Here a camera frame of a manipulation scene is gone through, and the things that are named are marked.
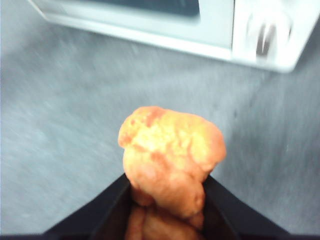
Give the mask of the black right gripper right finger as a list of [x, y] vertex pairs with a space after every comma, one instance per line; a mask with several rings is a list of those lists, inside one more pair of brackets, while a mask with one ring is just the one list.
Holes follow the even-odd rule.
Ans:
[[205, 190], [204, 224], [206, 240], [299, 240], [269, 220], [209, 176]]

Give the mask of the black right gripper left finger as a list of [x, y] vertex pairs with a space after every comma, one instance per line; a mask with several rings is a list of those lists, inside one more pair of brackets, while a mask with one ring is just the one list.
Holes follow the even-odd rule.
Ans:
[[131, 207], [130, 183], [123, 174], [93, 200], [39, 235], [39, 238], [123, 240]]

